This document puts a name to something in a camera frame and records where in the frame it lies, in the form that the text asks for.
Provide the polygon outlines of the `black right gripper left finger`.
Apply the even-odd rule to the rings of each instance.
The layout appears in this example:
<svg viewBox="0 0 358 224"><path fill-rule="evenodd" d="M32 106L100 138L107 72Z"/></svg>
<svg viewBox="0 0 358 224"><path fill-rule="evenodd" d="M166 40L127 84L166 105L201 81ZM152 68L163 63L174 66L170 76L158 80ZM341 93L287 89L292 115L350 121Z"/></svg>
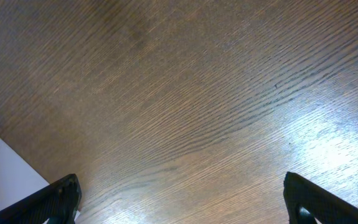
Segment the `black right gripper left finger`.
<svg viewBox="0 0 358 224"><path fill-rule="evenodd" d="M75 224L82 198L76 174L69 174L0 211L0 224Z"/></svg>

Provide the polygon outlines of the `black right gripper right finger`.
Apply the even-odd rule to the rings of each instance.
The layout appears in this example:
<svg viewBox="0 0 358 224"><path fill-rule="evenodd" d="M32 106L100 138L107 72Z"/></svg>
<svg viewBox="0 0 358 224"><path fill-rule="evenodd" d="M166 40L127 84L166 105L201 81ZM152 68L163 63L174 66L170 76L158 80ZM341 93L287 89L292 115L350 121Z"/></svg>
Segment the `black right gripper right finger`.
<svg viewBox="0 0 358 224"><path fill-rule="evenodd" d="M290 224L358 223L358 208L294 172L283 182Z"/></svg>

